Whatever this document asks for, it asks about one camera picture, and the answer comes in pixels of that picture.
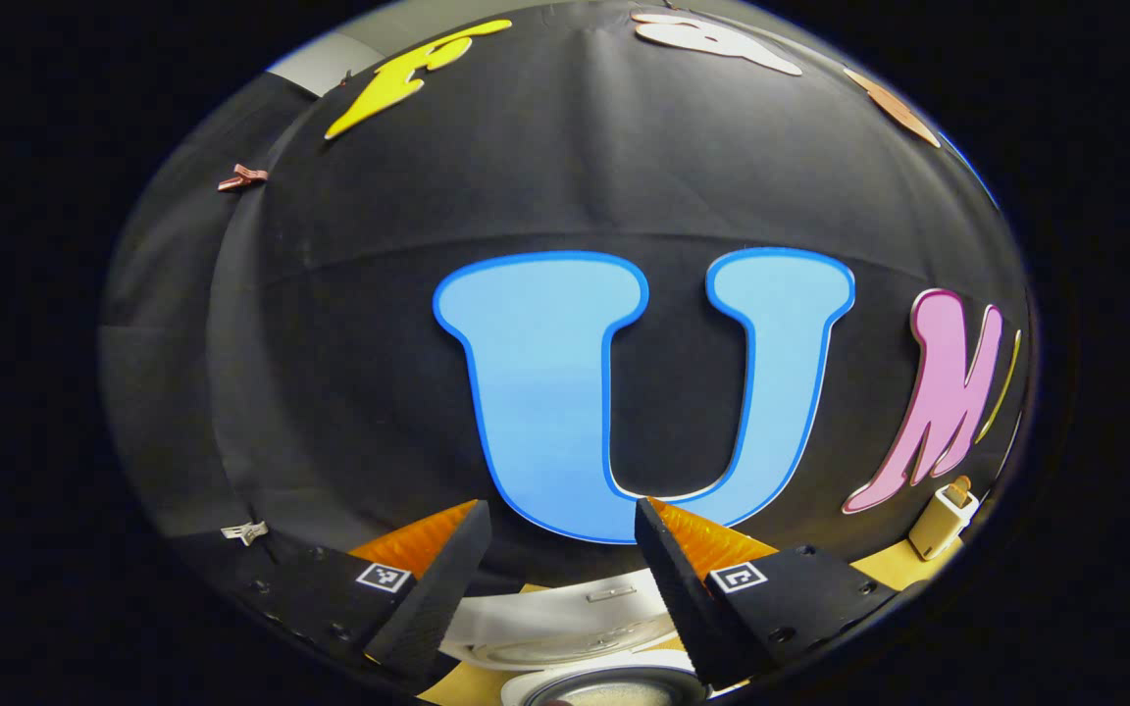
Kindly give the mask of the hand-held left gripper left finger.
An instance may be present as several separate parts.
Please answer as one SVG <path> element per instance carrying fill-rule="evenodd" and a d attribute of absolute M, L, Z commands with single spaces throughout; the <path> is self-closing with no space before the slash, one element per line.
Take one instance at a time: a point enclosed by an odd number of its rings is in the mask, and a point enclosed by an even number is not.
<path fill-rule="evenodd" d="M 487 502 L 462 502 L 350 551 L 302 548 L 232 594 L 347 674 L 431 687 L 440 645 L 490 543 Z"/>

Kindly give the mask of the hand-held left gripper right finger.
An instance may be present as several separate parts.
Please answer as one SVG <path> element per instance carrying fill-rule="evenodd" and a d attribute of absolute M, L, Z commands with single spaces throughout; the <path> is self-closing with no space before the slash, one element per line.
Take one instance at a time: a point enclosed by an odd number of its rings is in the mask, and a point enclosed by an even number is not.
<path fill-rule="evenodd" d="M 904 607 L 904 591 L 812 544 L 775 550 L 657 499 L 634 537 L 696 678 L 790 674 Z"/>

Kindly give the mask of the white rice cooker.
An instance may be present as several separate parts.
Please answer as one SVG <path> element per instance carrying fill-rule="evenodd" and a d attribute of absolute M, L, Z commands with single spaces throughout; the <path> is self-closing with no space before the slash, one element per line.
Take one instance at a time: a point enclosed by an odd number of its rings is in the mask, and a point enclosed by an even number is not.
<path fill-rule="evenodd" d="M 435 706 L 707 706 L 650 570 L 463 598 L 440 644 Z"/>

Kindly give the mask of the black backdrop cloth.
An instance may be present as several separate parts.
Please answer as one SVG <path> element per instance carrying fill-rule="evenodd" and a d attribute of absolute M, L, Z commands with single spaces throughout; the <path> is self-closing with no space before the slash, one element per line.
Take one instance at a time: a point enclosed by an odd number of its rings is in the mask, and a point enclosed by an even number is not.
<path fill-rule="evenodd" d="M 851 559 L 996 491 L 1031 276 L 951 140 L 857 60 L 654 0 L 301 50 L 145 189 L 99 354 L 171 535 L 339 549 L 489 505 L 484 568 L 642 568 L 655 497 Z M 217 191 L 233 166 L 264 183 Z"/>

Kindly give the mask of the white toaster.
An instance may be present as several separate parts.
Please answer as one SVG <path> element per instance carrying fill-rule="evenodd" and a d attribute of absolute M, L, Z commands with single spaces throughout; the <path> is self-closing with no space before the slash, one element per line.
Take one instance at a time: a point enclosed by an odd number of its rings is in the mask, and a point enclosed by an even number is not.
<path fill-rule="evenodd" d="M 960 537 L 960 532 L 970 526 L 981 506 L 977 496 L 970 493 L 972 504 L 964 509 L 955 508 L 945 497 L 946 487 L 947 485 L 938 488 L 930 496 L 925 509 L 907 533 L 909 544 L 923 560 L 935 560 L 945 554 L 953 541 Z"/>

